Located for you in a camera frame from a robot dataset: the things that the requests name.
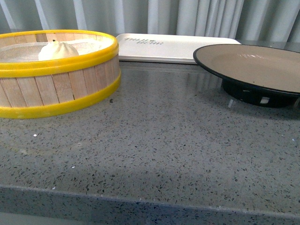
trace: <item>speckled countertop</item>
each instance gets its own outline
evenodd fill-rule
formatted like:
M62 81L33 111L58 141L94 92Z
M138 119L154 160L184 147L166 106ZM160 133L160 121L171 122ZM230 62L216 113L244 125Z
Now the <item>speckled countertop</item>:
M198 66L120 65L121 86L94 106L0 119L0 211L106 224L300 224L299 108L235 100Z

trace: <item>white speck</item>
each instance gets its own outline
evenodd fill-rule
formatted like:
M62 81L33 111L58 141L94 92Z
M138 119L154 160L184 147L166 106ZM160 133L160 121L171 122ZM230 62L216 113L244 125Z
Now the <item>white speck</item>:
M230 99L229 104L228 104L228 108L231 108L232 105L233 105L233 100Z
M270 98L269 97L262 97L261 99L261 104L267 104L269 102Z
M27 154L27 151L25 149L20 149L19 152L22 153L22 154Z

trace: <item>yellow plastic band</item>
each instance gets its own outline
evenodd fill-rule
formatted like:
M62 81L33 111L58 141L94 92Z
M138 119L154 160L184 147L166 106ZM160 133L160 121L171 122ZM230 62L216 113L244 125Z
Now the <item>yellow plastic band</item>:
M21 35L35 35L46 33L79 33L92 34L103 36L112 40L112 45L99 50L97 52L88 53L85 55L74 56L59 60L47 60L36 62L21 62L21 63L0 63L0 78L1 77L28 77L28 76L42 76L50 74L59 74L69 71L79 70L83 68L92 67L108 61L119 53L119 44L117 39L109 34L88 31L88 30L37 30L25 31L9 34L1 34L1 38L15 37Z
M53 105L14 108L0 107L0 117L11 119L34 119L70 113L91 106L107 98L118 89L120 82L121 72L112 84L94 94L73 101Z

